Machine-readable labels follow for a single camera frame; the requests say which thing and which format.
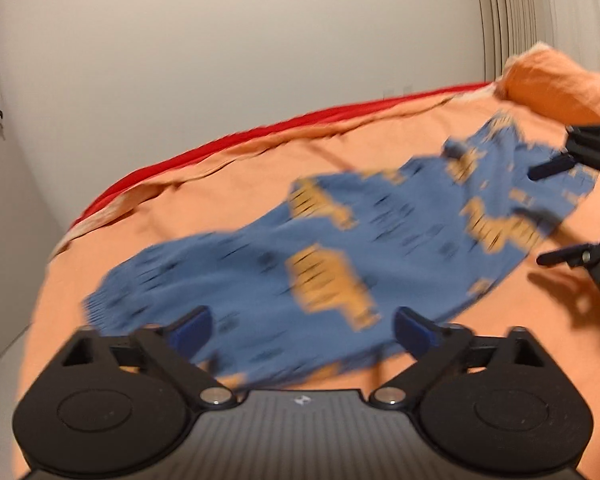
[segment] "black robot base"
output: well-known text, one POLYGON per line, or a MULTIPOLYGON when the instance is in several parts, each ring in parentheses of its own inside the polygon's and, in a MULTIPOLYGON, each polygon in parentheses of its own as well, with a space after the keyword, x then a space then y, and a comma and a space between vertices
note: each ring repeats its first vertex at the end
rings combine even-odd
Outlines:
POLYGON ((128 337, 75 333, 13 416, 27 478, 583 478, 591 412, 524 328, 480 337, 400 308, 395 336, 417 361, 369 400, 252 390, 238 401, 188 362, 211 327, 198 308, 128 337))

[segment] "logo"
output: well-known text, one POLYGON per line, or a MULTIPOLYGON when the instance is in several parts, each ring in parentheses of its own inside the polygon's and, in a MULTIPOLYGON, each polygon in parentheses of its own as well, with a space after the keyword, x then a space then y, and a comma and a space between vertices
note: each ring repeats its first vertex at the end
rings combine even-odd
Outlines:
POLYGON ((306 406, 309 402, 311 402, 311 397, 308 397, 306 395, 302 395, 300 397, 296 397, 294 399, 294 402, 298 405, 298 406, 306 406))

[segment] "white wall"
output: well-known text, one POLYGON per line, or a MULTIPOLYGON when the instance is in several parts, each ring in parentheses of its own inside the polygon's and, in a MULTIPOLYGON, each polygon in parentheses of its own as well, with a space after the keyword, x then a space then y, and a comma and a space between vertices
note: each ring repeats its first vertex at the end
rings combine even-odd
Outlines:
POLYGON ((224 134, 483 76, 478 0, 0 0, 4 98, 64 226, 224 134))

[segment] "red bed edge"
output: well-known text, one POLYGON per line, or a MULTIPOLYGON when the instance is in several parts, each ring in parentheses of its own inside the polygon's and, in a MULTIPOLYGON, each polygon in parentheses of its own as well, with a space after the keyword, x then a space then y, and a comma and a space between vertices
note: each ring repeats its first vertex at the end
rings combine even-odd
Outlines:
POLYGON ((427 92, 418 92, 415 94, 404 95, 391 99, 380 99, 376 101, 368 101, 363 103, 355 103, 349 105, 335 106, 331 108, 325 108, 311 112, 302 116, 294 117, 292 119, 282 121, 276 124, 270 124, 269 126, 258 126, 251 130, 244 132, 238 132, 235 134, 221 137, 220 139, 212 140, 202 146, 189 150, 188 152, 181 153, 172 158, 168 158, 157 164, 140 168, 139 170, 132 171, 127 176, 124 176, 112 186, 109 186, 99 197, 97 197, 77 218, 71 225, 71 227, 88 218, 92 214, 103 209, 109 204, 115 197, 122 192, 126 191, 130 187, 135 186, 139 182, 151 178, 157 174, 163 173, 169 170, 175 170, 176 168, 182 168, 190 164, 197 164, 201 160, 204 160, 208 156, 214 153, 220 152, 247 140, 256 139, 257 137, 264 137, 270 134, 275 134, 288 130, 290 128, 296 128, 298 126, 309 126, 311 124, 325 124, 333 123, 336 121, 343 121, 347 119, 353 119, 363 115, 371 114, 385 110, 397 104, 405 101, 411 101, 414 99, 421 99, 424 97, 430 97, 436 94, 442 94, 447 92, 469 92, 477 90, 487 86, 490 82, 477 82, 468 83, 463 85, 448 86, 444 88, 438 88, 436 90, 427 92))

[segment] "orange pillow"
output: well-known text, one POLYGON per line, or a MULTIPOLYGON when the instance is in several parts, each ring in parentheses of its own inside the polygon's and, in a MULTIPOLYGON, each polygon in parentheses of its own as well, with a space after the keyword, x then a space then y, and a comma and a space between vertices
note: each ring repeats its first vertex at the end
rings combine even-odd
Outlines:
POLYGON ((498 94, 562 124, 600 124, 600 74, 538 44, 509 59, 498 94))

